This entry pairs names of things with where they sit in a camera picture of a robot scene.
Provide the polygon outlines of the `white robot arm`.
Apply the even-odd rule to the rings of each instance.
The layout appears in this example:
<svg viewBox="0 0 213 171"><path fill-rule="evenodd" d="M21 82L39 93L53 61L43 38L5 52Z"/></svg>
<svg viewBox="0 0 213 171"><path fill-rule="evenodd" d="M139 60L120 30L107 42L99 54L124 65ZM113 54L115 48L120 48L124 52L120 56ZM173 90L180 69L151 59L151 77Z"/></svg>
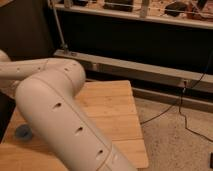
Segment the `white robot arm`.
<svg viewBox="0 0 213 171"><path fill-rule="evenodd" d="M17 108L69 171L137 171L75 102L85 83L75 60L13 61L0 50L0 85L17 82Z"/></svg>

